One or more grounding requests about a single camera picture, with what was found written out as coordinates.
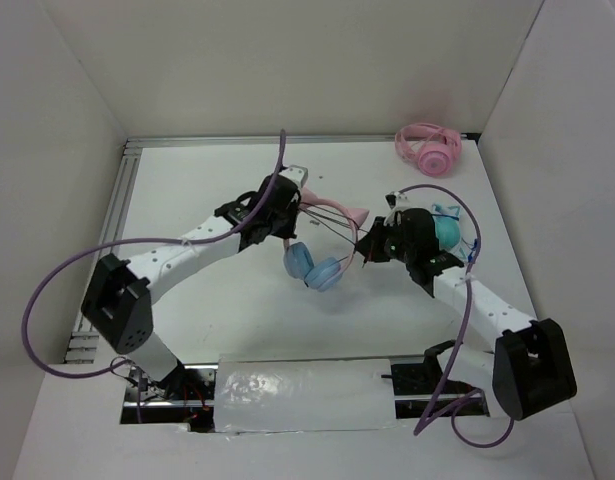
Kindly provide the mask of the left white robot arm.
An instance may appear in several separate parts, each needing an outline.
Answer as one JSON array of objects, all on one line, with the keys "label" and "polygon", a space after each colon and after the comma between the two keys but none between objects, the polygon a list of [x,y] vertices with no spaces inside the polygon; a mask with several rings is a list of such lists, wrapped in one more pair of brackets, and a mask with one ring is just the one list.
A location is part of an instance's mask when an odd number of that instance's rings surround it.
[{"label": "left white robot arm", "polygon": [[290,166],[257,192],[228,202],[172,245],[120,259],[110,253],[95,265],[81,305],[84,317],[120,356],[149,378],[163,399],[180,396],[187,381],[181,361],[154,332],[152,307],[169,290],[201,269],[267,237],[295,236],[304,167]]}]

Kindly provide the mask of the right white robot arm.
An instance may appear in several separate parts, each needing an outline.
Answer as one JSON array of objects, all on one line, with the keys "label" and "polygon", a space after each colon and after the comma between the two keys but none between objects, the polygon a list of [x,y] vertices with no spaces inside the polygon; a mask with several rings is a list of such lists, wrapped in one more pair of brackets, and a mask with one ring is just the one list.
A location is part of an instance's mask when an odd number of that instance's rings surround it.
[{"label": "right white robot arm", "polygon": [[402,263],[415,284],[462,315],[460,334],[473,329],[486,342],[485,351],[465,346],[462,337],[428,348],[423,379],[431,390],[463,383],[480,390],[491,413],[515,421],[576,396],[562,327],[512,307],[476,280],[441,249],[428,211],[395,209],[376,218],[356,250],[367,262]]}]

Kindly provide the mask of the pink blue cat-ear headphones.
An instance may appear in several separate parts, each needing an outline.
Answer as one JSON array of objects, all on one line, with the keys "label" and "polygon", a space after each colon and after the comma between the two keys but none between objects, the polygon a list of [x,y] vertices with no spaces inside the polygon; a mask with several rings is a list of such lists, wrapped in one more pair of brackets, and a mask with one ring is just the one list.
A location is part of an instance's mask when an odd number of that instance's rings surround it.
[{"label": "pink blue cat-ear headphones", "polygon": [[306,226],[307,221],[313,223],[307,240],[314,249],[300,239],[284,240],[283,264],[290,277],[312,290],[324,292],[333,287],[352,264],[355,244],[369,211],[319,197],[303,187],[298,213],[300,225]]}]

